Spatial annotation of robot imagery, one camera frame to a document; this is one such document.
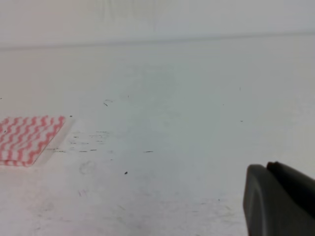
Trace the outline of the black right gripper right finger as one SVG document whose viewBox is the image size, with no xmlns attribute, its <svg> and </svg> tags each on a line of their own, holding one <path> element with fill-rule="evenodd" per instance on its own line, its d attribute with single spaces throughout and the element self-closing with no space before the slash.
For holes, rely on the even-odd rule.
<svg viewBox="0 0 315 236">
<path fill-rule="evenodd" d="M 315 180 L 280 162 L 269 162 L 267 170 L 293 201 L 312 218 L 315 218 Z"/>
</svg>

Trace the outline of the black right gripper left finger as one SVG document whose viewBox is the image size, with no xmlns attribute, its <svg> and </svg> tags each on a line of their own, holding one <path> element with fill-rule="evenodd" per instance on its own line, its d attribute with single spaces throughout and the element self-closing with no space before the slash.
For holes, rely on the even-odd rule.
<svg viewBox="0 0 315 236">
<path fill-rule="evenodd" d="M 250 236 L 315 234 L 315 219 L 293 201 L 267 166 L 248 166 L 243 209 Z"/>
</svg>

